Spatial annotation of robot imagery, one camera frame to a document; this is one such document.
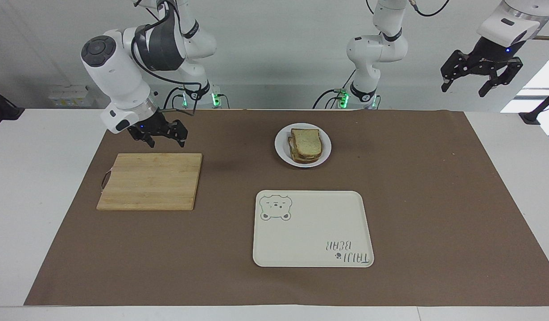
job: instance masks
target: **wooden cutting board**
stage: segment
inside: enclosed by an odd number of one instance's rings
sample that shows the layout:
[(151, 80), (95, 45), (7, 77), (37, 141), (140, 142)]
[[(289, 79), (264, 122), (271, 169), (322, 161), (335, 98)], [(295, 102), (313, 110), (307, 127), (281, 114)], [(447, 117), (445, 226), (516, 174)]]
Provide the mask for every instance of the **wooden cutting board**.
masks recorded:
[(118, 154), (100, 211), (191, 211), (202, 154)]

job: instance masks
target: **sandwich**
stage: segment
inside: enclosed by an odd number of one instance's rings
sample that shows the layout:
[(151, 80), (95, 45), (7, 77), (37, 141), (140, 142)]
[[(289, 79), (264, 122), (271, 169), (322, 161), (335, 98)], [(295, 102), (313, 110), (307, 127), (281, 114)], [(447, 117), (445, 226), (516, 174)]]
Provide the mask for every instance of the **sandwich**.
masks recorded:
[(310, 164), (320, 159), (320, 156), (322, 156), (322, 140), (318, 129), (292, 128), (290, 133), (288, 144), (294, 162)]

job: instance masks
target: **tabletop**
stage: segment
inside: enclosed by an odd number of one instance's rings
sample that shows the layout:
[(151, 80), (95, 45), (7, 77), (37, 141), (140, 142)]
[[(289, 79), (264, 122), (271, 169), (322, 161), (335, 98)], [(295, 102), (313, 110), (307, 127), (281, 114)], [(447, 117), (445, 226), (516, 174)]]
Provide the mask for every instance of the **tabletop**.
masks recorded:
[[(20, 307), (103, 137), (99, 113), (26, 110), (0, 125), (0, 319), (549, 319), (549, 307)], [(515, 114), (466, 116), (549, 260), (549, 138)]]

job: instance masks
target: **round plate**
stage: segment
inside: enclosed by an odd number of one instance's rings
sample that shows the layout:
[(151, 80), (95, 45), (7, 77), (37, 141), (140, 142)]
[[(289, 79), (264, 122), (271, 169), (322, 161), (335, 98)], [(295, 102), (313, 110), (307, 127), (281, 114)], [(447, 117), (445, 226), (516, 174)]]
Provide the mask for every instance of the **round plate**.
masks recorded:
[[(290, 134), (290, 130), (292, 128), (320, 130), (320, 138), (322, 140), (322, 156), (320, 156), (319, 160), (310, 164), (301, 164), (292, 160), (292, 156), (290, 155), (290, 145), (288, 145), (288, 137), (292, 136)], [(282, 160), (287, 162), (288, 164), (296, 167), (308, 168), (318, 166), (325, 162), (326, 159), (328, 159), (328, 157), (330, 156), (330, 152), (332, 152), (332, 142), (330, 142), (330, 137), (328, 137), (328, 134), (326, 134), (326, 132), (324, 132), (318, 126), (314, 126), (308, 123), (296, 123), (288, 125), (285, 128), (282, 128), (280, 132), (278, 132), (276, 138), (274, 139), (274, 148), (276, 148), (278, 156), (280, 156), (280, 158), (282, 158)]]

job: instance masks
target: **brown mat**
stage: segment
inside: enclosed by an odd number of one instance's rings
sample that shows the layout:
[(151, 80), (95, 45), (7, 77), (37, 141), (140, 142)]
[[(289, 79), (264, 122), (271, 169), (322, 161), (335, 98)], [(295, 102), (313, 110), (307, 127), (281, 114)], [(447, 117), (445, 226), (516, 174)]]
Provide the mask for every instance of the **brown mat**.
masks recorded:
[[(107, 133), (26, 305), (549, 305), (549, 263), (468, 120), (448, 111), (199, 111), (185, 149)], [(284, 126), (332, 139), (323, 165), (274, 151)], [(120, 152), (201, 152), (192, 212), (98, 212)], [(260, 268), (256, 193), (343, 189), (364, 200), (369, 268)]]

